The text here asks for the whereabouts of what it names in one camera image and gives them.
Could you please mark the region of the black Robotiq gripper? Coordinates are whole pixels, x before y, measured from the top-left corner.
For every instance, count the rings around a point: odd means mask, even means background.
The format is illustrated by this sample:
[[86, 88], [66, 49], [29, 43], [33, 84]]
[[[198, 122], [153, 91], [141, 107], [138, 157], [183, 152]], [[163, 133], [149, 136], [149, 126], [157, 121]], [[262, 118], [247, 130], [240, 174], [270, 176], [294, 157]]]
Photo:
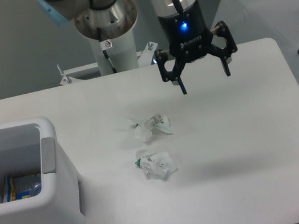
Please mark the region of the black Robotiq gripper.
[[[231, 76], [228, 65], [232, 60], [232, 54], [238, 51], [231, 31], [223, 21], [219, 21], [210, 31], [206, 27], [198, 1], [195, 1], [188, 8], [184, 9], [182, 15], [175, 13], [170, 17], [159, 17], [158, 20], [167, 37], [170, 49], [170, 52], [168, 50], [157, 50], [155, 53], [156, 63], [163, 82], [172, 82], [174, 86], [179, 86], [182, 93], [186, 95], [187, 91], [181, 74], [187, 62], [193, 62], [206, 55], [206, 52], [202, 49], [204, 45], [210, 45], [208, 53], [218, 57], [225, 74], [228, 77]], [[214, 35], [224, 38], [224, 48], [212, 44]], [[189, 51], [189, 58], [185, 61], [186, 51]], [[175, 61], [172, 70], [168, 71], [165, 64], [168, 61], [170, 53], [175, 57]]]

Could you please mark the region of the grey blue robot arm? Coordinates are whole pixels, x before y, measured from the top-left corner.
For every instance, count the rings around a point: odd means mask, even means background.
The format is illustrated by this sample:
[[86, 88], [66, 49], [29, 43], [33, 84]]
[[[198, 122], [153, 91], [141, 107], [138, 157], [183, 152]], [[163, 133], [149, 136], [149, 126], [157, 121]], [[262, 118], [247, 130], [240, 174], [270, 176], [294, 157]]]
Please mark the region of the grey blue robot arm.
[[[73, 20], [76, 28], [98, 43], [124, 35], [136, 21], [131, 0], [37, 0], [56, 22]], [[185, 64], [214, 55], [221, 60], [225, 74], [237, 51], [228, 26], [219, 21], [208, 29], [198, 0], [150, 0], [169, 47], [156, 52], [156, 63], [164, 82], [171, 81], [187, 91], [181, 80]]]

